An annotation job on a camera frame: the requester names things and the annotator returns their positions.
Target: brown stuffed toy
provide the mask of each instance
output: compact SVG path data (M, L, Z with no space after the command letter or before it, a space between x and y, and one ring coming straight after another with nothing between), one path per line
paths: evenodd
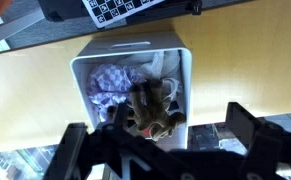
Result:
M142 88L146 95L146 105L142 103ZM166 135L172 136L178 125L185 123L186 117L180 112L169 116L162 100L162 81L150 80L130 88L133 111L128 112L128 119L134 119L138 131L150 128L150 136L154 141ZM116 107L108 108L109 116L114 116Z

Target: white plastic container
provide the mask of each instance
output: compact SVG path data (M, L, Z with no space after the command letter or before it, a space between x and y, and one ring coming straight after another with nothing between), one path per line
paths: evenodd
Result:
M101 64L115 64L122 55L152 53L162 50L178 50L181 52L180 68L184 86L184 112L187 123L180 125L172 137L165 137L159 140L157 146L164 150L186 149L188 136L187 124L191 119L190 91L192 54L186 49L179 37L172 32L93 39L71 61L71 70L93 128L96 128L100 119L97 112L92 110L91 102L86 94L89 73Z

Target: plaid fabric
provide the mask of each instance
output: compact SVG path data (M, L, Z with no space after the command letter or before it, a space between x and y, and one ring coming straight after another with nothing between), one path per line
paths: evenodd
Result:
M104 64L92 71L88 78L87 94L99 112L102 122L109 120L107 108L129 101L129 88L134 83L143 83L145 78L128 66Z

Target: wooden surface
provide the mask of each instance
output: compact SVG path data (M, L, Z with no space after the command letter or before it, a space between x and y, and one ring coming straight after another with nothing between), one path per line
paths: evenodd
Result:
M257 0L1 54L0 151L56 144L68 123L88 123L69 62L89 40L159 31L193 53L195 124L224 121L229 101L291 112L291 1Z

